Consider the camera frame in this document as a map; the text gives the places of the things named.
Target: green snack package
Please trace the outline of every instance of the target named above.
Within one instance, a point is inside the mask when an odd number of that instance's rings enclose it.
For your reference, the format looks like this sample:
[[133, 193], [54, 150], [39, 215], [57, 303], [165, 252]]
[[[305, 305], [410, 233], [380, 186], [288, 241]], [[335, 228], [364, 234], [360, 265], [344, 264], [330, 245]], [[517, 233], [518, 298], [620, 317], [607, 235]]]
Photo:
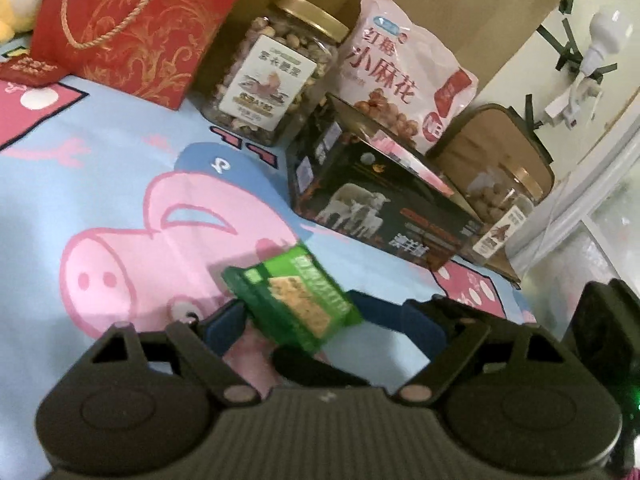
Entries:
[[248, 269], [227, 267], [222, 278], [247, 304], [258, 329], [279, 345], [313, 354], [341, 327], [362, 320], [302, 243]]

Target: rope handle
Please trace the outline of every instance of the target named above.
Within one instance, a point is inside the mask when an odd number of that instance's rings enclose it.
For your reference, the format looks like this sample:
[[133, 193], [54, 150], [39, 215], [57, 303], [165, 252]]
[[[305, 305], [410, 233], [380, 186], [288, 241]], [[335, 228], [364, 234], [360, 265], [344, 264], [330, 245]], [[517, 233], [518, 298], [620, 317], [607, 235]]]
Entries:
[[62, 6], [60, 8], [60, 22], [62, 24], [62, 30], [65, 33], [66, 40], [69, 44], [78, 49], [82, 50], [85, 48], [91, 48], [92, 46], [97, 46], [107, 40], [110, 40], [113, 36], [123, 31], [136, 17], [142, 12], [145, 7], [151, 2], [151, 0], [140, 0], [140, 2], [136, 5], [136, 7], [126, 16], [124, 19], [113, 27], [109, 32], [105, 32], [99, 38], [95, 38], [94, 40], [87, 41], [86, 43], [78, 43], [71, 31], [69, 30], [69, 24], [66, 21], [66, 6], [68, 4], [68, 0], [62, 0]]

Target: jar label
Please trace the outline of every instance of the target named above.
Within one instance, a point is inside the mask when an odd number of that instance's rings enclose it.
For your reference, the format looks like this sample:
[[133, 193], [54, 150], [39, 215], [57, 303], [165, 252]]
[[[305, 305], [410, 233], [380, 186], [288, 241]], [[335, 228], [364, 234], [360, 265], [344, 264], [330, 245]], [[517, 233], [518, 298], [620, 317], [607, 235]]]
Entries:
[[272, 132], [302, 90], [316, 64], [261, 36], [220, 101], [220, 111]]
[[327, 128], [326, 132], [324, 133], [324, 137], [322, 138], [322, 142], [326, 146], [327, 151], [334, 146], [335, 141], [338, 140], [338, 137], [340, 137], [341, 135], [342, 128], [337, 122]]
[[300, 193], [304, 193], [306, 188], [314, 180], [314, 170], [311, 168], [311, 161], [306, 156], [296, 170], [296, 177], [298, 178], [298, 189]]
[[526, 219], [526, 215], [517, 206], [513, 206], [473, 246], [474, 251], [483, 258], [490, 258], [524, 224]]

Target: lamb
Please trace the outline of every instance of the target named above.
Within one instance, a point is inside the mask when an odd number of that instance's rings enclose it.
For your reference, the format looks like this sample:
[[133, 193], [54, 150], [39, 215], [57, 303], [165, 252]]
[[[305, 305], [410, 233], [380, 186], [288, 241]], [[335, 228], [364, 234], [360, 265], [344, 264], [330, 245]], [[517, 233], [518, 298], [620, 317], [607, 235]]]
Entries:
[[329, 203], [316, 215], [316, 222], [327, 224], [331, 215], [338, 214], [332, 229], [339, 228], [348, 220], [344, 228], [351, 232], [366, 218], [370, 208], [379, 211], [385, 202], [388, 198], [382, 193], [372, 193], [357, 184], [347, 183], [331, 196]]
[[368, 215], [375, 216], [386, 202], [389, 202], [389, 199], [382, 193], [372, 193], [372, 199], [370, 200], [369, 205], [361, 208], [359, 211], [356, 211], [355, 214], [351, 215], [344, 228], [348, 232], [353, 233], [358, 224], [364, 222]]
[[341, 224], [346, 222], [348, 218], [356, 214], [362, 207], [362, 204], [357, 202], [354, 202], [351, 206], [348, 206], [344, 202], [340, 202], [339, 200], [329, 200], [329, 203], [326, 205], [326, 207], [316, 215], [315, 220], [322, 225], [326, 225], [331, 218], [331, 215], [337, 214], [338, 219], [332, 227], [332, 229], [337, 229]]
[[377, 211], [375, 209], [370, 209], [369, 213], [362, 221], [362, 224], [360, 224], [360, 227], [356, 229], [353, 235], [357, 236], [358, 238], [362, 238], [363, 236], [365, 238], [371, 238], [374, 234], [376, 234], [376, 232], [378, 232], [378, 229], [382, 227], [383, 222], [382, 218], [376, 216], [376, 213]]

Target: electrical wire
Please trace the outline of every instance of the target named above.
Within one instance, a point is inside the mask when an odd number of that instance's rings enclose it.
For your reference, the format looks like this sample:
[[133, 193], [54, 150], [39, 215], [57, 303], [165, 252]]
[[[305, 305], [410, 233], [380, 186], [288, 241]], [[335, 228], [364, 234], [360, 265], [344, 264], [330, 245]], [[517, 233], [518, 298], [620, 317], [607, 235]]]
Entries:
[[[570, 91], [570, 97], [569, 97], [569, 103], [571, 104], [572, 102], [572, 98], [571, 98], [571, 92], [574, 91], [574, 88], [577, 89], [578, 86], [580, 85], [580, 83], [582, 82], [582, 80], [584, 79], [584, 74], [582, 72], [580, 72], [578, 74], [578, 76], [576, 77], [574, 84], [572, 85], [572, 89]], [[593, 115], [595, 114], [595, 108], [591, 114], [591, 118], [593, 118]], [[582, 153], [582, 148], [583, 148], [583, 143], [584, 143], [584, 139], [587, 138], [587, 133], [588, 131], [591, 129], [591, 125], [593, 124], [592, 120], [589, 120], [585, 126], [585, 129], [583, 131], [580, 132], [579, 135], [582, 136], [583, 141], [578, 143], [578, 150], [577, 153]], [[531, 259], [529, 259], [528, 263], [527, 263], [527, 267], [525, 268], [525, 270], [522, 272], [522, 278], [521, 278], [521, 282], [524, 281], [524, 279], [527, 276], [527, 273], [531, 270], [531, 268], [537, 263], [536, 259], [538, 257], [538, 255], [540, 254], [540, 251], [542, 250], [542, 247], [545, 244], [549, 229], [551, 228], [552, 223], [555, 220], [555, 214], [556, 214], [556, 209], [558, 208], [558, 205], [562, 203], [562, 200], [564, 200], [564, 195], [565, 192], [567, 190], [567, 187], [569, 185], [569, 182], [571, 181], [572, 176], [574, 176], [575, 171], [577, 170], [579, 165], [579, 162], [575, 165], [575, 167], [569, 172], [569, 174], [560, 181], [560, 183], [558, 184], [558, 187], [556, 187], [556, 189], [558, 189], [558, 197], [556, 198], [556, 201], [553, 203], [553, 205], [551, 206], [551, 211], [549, 212], [549, 218], [546, 221], [546, 227], [545, 230], [542, 233], [542, 239], [540, 240], [540, 243], [538, 244], [538, 246], [536, 247], [536, 250], [533, 253], [533, 257]]]
[[569, 90], [569, 110], [572, 115], [575, 114], [575, 106], [578, 103], [578, 86], [580, 86], [580, 83], [584, 81], [584, 77], [583, 72], [578, 72], [578, 75], [575, 77], [575, 80]]

